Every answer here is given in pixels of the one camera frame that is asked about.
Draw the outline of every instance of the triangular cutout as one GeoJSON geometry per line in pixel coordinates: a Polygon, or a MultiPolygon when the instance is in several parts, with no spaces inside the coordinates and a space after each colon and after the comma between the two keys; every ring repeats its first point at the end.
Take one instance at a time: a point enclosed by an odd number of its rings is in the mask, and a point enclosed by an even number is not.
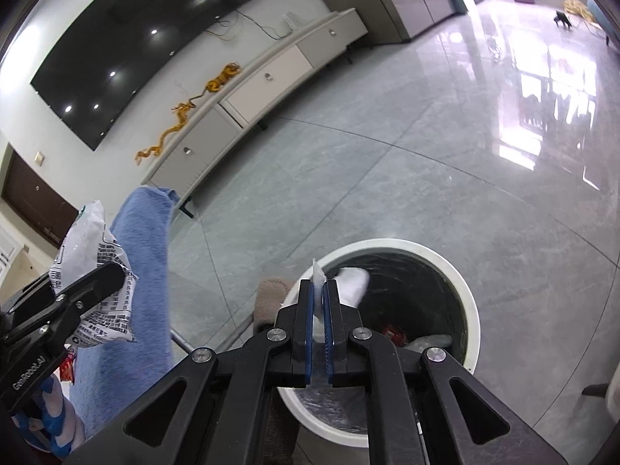
{"type": "Polygon", "coordinates": [[[186,387],[181,379],[171,385],[161,397],[129,421],[125,433],[153,448],[159,446],[186,387]]]}
{"type": "Polygon", "coordinates": [[[510,425],[460,379],[453,377],[450,387],[475,444],[486,444],[510,431],[510,425]]]}

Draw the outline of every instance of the blue and white glove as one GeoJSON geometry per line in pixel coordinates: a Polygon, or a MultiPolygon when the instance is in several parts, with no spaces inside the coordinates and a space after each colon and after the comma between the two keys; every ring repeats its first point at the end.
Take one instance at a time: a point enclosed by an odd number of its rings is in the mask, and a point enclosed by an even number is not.
{"type": "Polygon", "coordinates": [[[40,420],[27,417],[23,411],[13,416],[15,425],[28,444],[64,458],[85,441],[84,424],[73,405],[64,398],[60,381],[54,374],[41,383],[32,400],[41,409],[40,420]],[[49,433],[50,439],[42,430],[49,433]]]}

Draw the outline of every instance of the yellow rope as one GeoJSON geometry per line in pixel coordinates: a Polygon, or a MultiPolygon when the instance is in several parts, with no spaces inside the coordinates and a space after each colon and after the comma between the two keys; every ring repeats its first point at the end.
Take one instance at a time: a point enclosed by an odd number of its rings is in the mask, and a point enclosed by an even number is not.
{"type": "Polygon", "coordinates": [[[159,144],[154,145],[153,147],[150,147],[150,148],[146,148],[145,150],[140,150],[135,156],[136,164],[140,165],[140,163],[142,162],[142,158],[150,157],[151,154],[154,154],[155,156],[161,155],[162,150],[164,150],[165,137],[168,136],[169,134],[180,131],[187,124],[187,120],[189,118],[188,117],[189,111],[192,108],[196,108],[196,105],[194,105],[193,101],[201,98],[207,92],[213,93],[213,92],[220,91],[222,87],[224,86],[224,84],[228,82],[228,80],[230,80],[232,77],[238,75],[240,71],[241,71],[241,66],[239,66],[236,63],[228,63],[226,66],[224,66],[224,69],[221,71],[221,73],[217,77],[207,82],[207,85],[202,90],[201,94],[199,94],[198,96],[193,96],[189,98],[185,103],[179,103],[176,107],[174,107],[172,111],[177,116],[177,120],[179,122],[176,125],[165,130],[159,136],[159,144]]]}
{"type": "Polygon", "coordinates": [[[582,2],[579,0],[566,0],[564,2],[564,12],[579,15],[588,22],[596,22],[594,16],[582,2]]]}

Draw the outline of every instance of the blue gripper pad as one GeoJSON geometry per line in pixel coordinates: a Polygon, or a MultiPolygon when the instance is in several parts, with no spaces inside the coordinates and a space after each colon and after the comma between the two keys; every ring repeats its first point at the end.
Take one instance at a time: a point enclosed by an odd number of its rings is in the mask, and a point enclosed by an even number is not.
{"type": "Polygon", "coordinates": [[[312,377],[312,317],[314,316],[314,285],[311,283],[308,291],[308,306],[306,307],[306,384],[310,384],[312,377]]]}
{"type": "Polygon", "coordinates": [[[329,306],[329,290],[327,282],[323,284],[323,326],[325,329],[325,371],[327,381],[331,384],[334,381],[334,334],[332,331],[332,314],[329,306]]]}

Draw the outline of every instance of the trash can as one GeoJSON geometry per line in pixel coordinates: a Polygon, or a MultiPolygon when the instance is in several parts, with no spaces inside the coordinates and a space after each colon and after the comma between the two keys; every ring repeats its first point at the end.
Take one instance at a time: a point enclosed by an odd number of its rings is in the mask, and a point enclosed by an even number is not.
{"type": "MultiPolygon", "coordinates": [[[[368,289],[358,306],[362,323],[380,334],[398,330],[408,341],[449,334],[447,351],[474,372],[480,350],[480,320],[474,298],[459,272],[441,255],[401,239],[369,239],[333,251],[320,261],[326,276],[343,267],[370,273],[368,289]]],[[[284,300],[294,304],[302,274],[284,300]]],[[[312,354],[312,383],[305,390],[278,388],[286,407],[318,436],[336,444],[368,447],[364,388],[332,388],[324,371],[323,344],[312,354]]]]}

